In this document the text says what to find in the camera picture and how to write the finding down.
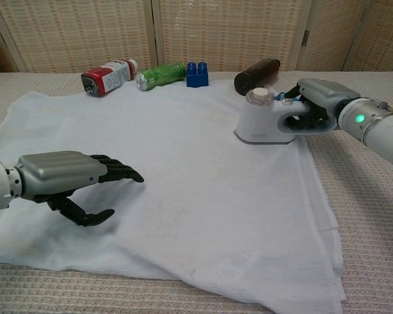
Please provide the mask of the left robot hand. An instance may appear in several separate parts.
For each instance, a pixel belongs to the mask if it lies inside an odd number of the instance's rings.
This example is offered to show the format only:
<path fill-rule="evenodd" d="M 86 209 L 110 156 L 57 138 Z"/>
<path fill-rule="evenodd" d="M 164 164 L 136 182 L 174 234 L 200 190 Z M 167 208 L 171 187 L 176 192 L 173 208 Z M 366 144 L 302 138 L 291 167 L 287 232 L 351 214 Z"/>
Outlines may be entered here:
<path fill-rule="evenodd" d="M 78 226 L 97 226 L 115 211 L 105 209 L 88 214 L 69 197 L 78 189 L 97 183 L 144 178 L 132 167 L 104 154 L 86 155 L 77 151 L 47 152 L 19 157 L 14 167 L 22 183 L 20 197 L 47 203 Z"/>

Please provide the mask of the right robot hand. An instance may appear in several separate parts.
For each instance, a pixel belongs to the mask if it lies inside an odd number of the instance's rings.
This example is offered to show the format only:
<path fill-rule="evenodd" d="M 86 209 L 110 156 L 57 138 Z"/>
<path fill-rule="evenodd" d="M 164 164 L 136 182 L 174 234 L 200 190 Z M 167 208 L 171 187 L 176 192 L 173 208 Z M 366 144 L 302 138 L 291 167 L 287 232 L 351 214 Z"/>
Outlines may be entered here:
<path fill-rule="evenodd" d="M 337 126 L 342 108 L 360 94 L 338 82 L 302 78 L 284 94 L 286 99 L 299 97 L 299 109 L 291 106 L 278 123 L 281 131 L 299 134 L 327 133 Z"/>

